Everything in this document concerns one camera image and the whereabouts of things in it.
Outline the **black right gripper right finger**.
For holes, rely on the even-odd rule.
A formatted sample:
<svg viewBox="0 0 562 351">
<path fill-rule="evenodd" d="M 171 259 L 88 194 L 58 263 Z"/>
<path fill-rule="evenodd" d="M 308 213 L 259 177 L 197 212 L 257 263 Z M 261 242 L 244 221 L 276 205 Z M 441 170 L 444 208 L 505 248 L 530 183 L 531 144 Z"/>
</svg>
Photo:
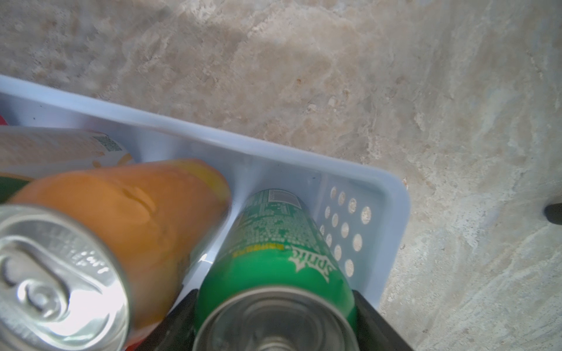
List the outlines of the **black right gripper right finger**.
<svg viewBox="0 0 562 351">
<path fill-rule="evenodd" d="M 357 340 L 361 351 L 413 351 L 413 348 L 357 290 Z"/>
</svg>

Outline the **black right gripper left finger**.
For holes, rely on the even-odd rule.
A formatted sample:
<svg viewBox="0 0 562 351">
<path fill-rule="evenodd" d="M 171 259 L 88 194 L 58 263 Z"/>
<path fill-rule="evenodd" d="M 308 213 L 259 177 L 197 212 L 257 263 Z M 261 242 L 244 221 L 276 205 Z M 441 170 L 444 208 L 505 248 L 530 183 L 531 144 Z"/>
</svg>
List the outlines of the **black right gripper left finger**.
<svg viewBox="0 0 562 351">
<path fill-rule="evenodd" d="M 190 291 L 161 324 L 137 346 L 140 351 L 191 351 L 198 289 Z"/>
</svg>

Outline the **green Sprite can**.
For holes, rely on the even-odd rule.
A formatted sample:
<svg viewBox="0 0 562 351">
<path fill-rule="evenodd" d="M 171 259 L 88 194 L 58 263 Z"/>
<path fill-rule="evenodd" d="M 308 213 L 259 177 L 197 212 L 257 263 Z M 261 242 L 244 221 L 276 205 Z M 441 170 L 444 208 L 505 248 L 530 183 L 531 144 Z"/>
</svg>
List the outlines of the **green Sprite can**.
<svg viewBox="0 0 562 351">
<path fill-rule="evenodd" d="M 251 196 L 199 290 L 195 350 L 357 350 L 352 289 L 293 193 Z"/>
</svg>

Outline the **orange yellow soda can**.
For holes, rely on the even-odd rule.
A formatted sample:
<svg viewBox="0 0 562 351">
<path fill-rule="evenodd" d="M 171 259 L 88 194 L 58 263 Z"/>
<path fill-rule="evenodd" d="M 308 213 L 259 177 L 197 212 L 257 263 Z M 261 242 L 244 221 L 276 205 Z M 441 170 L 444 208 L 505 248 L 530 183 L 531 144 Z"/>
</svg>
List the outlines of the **orange yellow soda can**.
<svg viewBox="0 0 562 351">
<path fill-rule="evenodd" d="M 122 350 L 147 337 L 231 198 L 197 159 L 32 181 L 1 206 L 1 349 Z"/>
</svg>

